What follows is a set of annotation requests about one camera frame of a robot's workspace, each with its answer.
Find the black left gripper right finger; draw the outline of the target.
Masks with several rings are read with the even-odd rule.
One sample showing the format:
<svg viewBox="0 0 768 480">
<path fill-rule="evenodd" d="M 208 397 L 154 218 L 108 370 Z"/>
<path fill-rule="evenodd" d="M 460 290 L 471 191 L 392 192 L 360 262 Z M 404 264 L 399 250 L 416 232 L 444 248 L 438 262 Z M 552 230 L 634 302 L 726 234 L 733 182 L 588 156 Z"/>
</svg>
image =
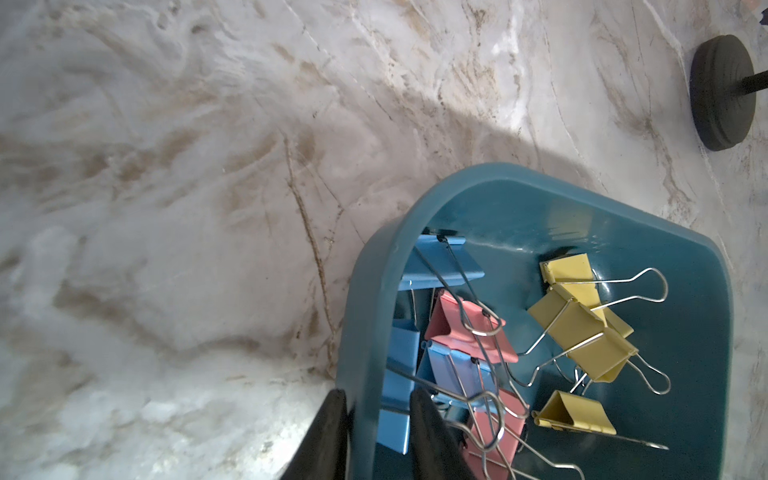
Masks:
<svg viewBox="0 0 768 480">
<path fill-rule="evenodd" d="M 410 416 L 410 452 L 414 479 L 475 478 L 424 389 L 416 389 L 411 393 Z"/>
</svg>

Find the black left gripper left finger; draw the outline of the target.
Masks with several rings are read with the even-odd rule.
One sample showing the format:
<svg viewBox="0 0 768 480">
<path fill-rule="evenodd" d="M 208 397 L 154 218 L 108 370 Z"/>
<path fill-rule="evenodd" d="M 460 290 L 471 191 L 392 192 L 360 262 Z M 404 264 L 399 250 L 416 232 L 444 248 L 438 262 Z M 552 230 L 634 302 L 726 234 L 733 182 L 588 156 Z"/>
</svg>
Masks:
<svg viewBox="0 0 768 480">
<path fill-rule="evenodd" d="M 344 479 L 350 416 L 346 393 L 328 392 L 282 479 Z"/>
</svg>

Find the teal plastic storage box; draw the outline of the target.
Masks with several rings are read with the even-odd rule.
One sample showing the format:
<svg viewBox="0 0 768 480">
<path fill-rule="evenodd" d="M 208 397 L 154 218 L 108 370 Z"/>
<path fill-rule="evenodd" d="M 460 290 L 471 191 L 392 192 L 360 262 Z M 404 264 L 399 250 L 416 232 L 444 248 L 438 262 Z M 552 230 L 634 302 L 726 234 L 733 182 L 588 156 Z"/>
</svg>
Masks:
<svg viewBox="0 0 768 480">
<path fill-rule="evenodd" d="M 516 348 L 534 340 L 526 311 L 544 294 L 539 265 L 583 252 L 605 292 L 621 299 L 631 342 L 660 370 L 648 389 L 631 368 L 594 385 L 619 436 L 531 427 L 517 468 L 565 479 L 716 479 L 724 453 L 733 301 L 719 249 L 707 237 L 566 182 L 506 163 L 461 170 L 425 193 L 366 243 L 350 280 L 336 384 L 352 414 L 348 475 L 408 479 L 412 463 L 376 441 L 397 287 L 425 229 L 452 230 L 484 271 L 479 298 Z"/>
</svg>

